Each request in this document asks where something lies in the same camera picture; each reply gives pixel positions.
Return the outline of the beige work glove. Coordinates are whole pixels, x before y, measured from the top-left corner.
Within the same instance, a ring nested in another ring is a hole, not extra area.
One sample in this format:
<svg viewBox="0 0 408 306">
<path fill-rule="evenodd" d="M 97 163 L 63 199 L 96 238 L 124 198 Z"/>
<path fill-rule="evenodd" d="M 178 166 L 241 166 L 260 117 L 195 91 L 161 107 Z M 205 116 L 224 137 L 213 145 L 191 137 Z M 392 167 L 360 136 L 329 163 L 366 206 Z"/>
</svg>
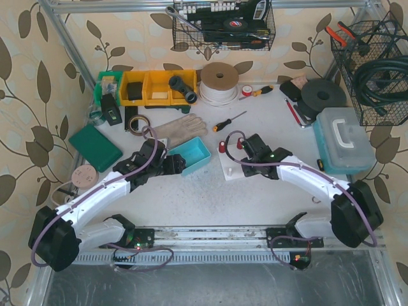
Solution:
<svg viewBox="0 0 408 306">
<path fill-rule="evenodd" d="M 208 134 L 206 123 L 201 117 L 190 113 L 154 128 L 159 139 L 167 139 L 167 148 L 173 149 L 197 136 Z"/>
</svg>

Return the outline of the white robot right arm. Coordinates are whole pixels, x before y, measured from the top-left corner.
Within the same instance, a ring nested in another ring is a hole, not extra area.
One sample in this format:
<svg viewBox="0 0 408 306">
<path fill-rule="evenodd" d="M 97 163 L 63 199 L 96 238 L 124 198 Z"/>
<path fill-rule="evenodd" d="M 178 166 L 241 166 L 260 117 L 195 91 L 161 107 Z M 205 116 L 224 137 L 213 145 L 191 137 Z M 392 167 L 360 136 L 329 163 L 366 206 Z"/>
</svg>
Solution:
<svg viewBox="0 0 408 306">
<path fill-rule="evenodd" d="M 246 177 L 262 175 L 289 182 L 330 209 L 328 213 L 299 213 L 293 226 L 300 237 L 334 237 L 355 248 L 372 237 L 384 222 L 371 188 L 364 181 L 350 183 L 330 177 L 286 149 L 272 150 L 257 134 L 244 139 L 242 146 L 247 154 L 241 160 Z"/>
</svg>

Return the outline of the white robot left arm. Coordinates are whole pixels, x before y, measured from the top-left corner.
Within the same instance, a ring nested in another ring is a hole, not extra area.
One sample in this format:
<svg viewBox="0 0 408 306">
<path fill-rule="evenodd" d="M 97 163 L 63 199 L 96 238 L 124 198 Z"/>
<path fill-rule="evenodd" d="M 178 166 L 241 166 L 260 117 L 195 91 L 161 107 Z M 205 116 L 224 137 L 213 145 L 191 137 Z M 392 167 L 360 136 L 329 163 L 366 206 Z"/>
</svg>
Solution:
<svg viewBox="0 0 408 306">
<path fill-rule="evenodd" d="M 118 162 L 98 184 L 57 208 L 41 208 L 34 218 L 28 246 L 31 261 L 60 272 L 84 251 L 106 245 L 140 250 L 134 224 L 116 214 L 103 222 L 90 221 L 114 201 L 163 175 L 178 175 L 186 168 L 180 155 L 168 155 L 163 142 L 149 138 L 131 157 Z"/>
</svg>

